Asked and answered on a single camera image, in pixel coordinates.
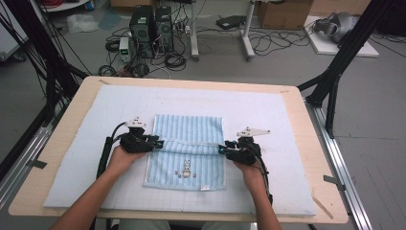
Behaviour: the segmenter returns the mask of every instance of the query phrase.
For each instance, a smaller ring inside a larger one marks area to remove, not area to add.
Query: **cardboard box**
[[[282,4],[260,3],[258,19],[265,29],[301,30],[313,0],[286,0]]]
[[[119,11],[134,11],[137,5],[156,6],[155,0],[110,0],[111,7]]]
[[[332,12],[348,12],[361,15],[371,0],[314,0],[310,9],[312,16],[329,16]]]

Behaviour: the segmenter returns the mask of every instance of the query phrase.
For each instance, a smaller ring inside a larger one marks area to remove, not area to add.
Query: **person's forearm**
[[[89,229],[105,198],[119,178],[107,170],[70,207],[51,229]]]
[[[251,193],[256,207],[259,230],[280,230],[281,225],[265,192]]]

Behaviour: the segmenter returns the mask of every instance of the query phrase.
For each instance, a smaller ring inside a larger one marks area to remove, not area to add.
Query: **computer tower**
[[[154,58],[156,26],[152,6],[136,6],[129,22],[129,29],[134,41],[137,57]]]
[[[172,18],[170,7],[159,7],[155,11],[155,23],[157,35],[160,35],[160,48],[164,48],[165,52],[173,52],[173,32]]]

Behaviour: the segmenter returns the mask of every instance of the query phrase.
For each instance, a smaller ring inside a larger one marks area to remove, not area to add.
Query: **table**
[[[48,165],[43,170],[32,168],[10,206],[9,212],[11,215],[57,217],[63,214],[65,209],[44,208],[42,204],[54,182],[63,155],[70,147],[82,119],[96,98],[99,88],[104,84],[218,89],[281,94],[294,131],[298,149],[303,159],[304,170],[317,209],[317,215],[309,218],[279,217],[280,221],[304,223],[345,223],[348,221],[347,211],[336,186],[323,180],[323,175],[331,176],[331,172],[317,134],[308,116],[302,96],[296,87],[208,81],[143,80],[105,77],[88,77],[85,79],[77,95],[56,127],[47,146],[38,158],[40,161],[47,162]],[[124,210],[100,210],[98,217],[113,219],[255,221],[254,215]]]
[[[247,21],[245,23],[245,29],[241,31],[241,38],[244,44],[244,48],[247,52],[247,60],[250,60],[255,56],[253,47],[251,45],[250,38],[248,37],[248,33],[250,31],[251,26],[251,19],[253,18],[254,8],[255,8],[256,0],[250,0],[247,10]],[[194,5],[196,0],[192,0],[192,18],[194,17]],[[191,49],[192,49],[192,58],[193,60],[199,60],[199,49],[197,47],[197,32],[196,32],[196,19],[192,21],[192,29],[191,29]]]

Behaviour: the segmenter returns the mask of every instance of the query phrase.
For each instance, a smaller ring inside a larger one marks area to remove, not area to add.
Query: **human hand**
[[[146,153],[128,153],[122,146],[117,146],[114,148],[113,153],[110,158],[110,162],[107,166],[107,171],[114,173],[116,175],[121,175],[129,169],[132,163],[141,157],[145,156]]]
[[[251,166],[236,161],[233,161],[233,163],[242,171],[245,186],[252,195],[265,193],[265,182],[258,160]]]

